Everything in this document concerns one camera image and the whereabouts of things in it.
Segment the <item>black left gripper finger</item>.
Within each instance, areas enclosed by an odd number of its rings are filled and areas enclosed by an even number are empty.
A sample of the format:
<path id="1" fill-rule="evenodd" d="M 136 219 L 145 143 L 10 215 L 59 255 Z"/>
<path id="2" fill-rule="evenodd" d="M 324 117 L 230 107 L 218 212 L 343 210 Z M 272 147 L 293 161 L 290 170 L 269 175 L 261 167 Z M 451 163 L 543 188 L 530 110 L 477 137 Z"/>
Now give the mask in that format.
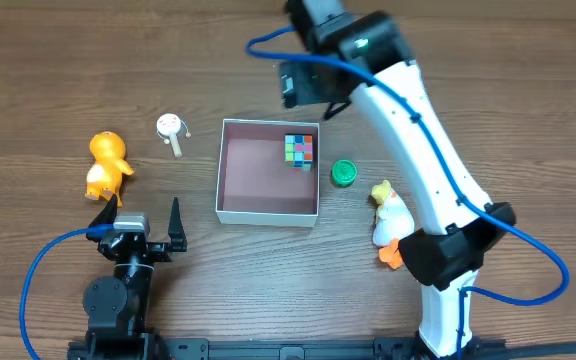
<path id="1" fill-rule="evenodd" d="M 101 241 L 104 234 L 113 229 L 117 210 L 118 197 L 113 195 L 101 212 L 89 224 L 86 238 L 90 241 Z"/>
<path id="2" fill-rule="evenodd" d="M 187 238 L 181 220 L 180 204 L 177 197 L 173 198 L 168 224 L 168 236 L 171 242 L 171 252 L 187 251 Z"/>

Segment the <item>multicoloured puzzle cube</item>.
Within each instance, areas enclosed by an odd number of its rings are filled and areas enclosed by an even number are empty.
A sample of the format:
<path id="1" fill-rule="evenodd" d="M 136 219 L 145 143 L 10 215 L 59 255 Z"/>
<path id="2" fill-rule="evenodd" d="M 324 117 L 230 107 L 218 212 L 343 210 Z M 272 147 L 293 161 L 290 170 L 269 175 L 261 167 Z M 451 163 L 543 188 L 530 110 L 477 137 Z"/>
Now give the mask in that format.
<path id="1" fill-rule="evenodd" d="M 284 138 L 284 164 L 289 168 L 309 172 L 313 163 L 313 136 L 287 134 Z"/>

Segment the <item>green round cap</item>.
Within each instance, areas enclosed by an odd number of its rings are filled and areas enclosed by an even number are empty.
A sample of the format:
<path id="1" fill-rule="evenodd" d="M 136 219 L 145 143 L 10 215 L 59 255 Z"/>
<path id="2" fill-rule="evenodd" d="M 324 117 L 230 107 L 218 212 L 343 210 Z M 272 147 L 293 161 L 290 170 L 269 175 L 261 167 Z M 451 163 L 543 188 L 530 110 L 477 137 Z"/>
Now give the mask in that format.
<path id="1" fill-rule="evenodd" d="M 331 180 L 336 187 L 349 187 L 356 180 L 358 170 L 350 160 L 338 160 L 331 169 Z"/>

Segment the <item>white and yellow duck toy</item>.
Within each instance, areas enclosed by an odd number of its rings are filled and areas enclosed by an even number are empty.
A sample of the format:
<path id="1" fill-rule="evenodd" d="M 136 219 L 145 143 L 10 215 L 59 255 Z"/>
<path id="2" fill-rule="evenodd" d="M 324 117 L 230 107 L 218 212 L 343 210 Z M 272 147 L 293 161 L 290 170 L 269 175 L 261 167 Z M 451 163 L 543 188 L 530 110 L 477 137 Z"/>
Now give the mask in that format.
<path id="1" fill-rule="evenodd" d="M 415 230 L 413 216 L 386 179 L 372 187 L 371 197 L 377 203 L 373 244 L 379 260 L 396 270 L 403 265 L 399 242 Z"/>

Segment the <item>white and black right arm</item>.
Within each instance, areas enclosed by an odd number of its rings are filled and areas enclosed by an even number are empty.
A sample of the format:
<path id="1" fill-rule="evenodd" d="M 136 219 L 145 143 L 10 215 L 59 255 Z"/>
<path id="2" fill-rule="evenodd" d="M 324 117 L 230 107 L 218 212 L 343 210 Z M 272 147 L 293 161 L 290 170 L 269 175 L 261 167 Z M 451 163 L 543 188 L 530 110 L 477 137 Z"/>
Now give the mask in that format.
<path id="1" fill-rule="evenodd" d="M 495 203 L 462 163 L 436 115 L 415 55 L 383 11 L 356 18 L 338 1 L 289 1 L 284 7 L 304 53 L 287 57 L 306 71 L 285 92 L 303 104 L 301 87 L 318 90 L 316 103 L 337 99 L 374 125 L 412 192 L 420 227 L 400 239 L 398 252 L 422 286 L 418 336 L 435 358 L 455 358 L 472 340 L 470 302 L 488 250 L 516 223 L 507 202 Z"/>

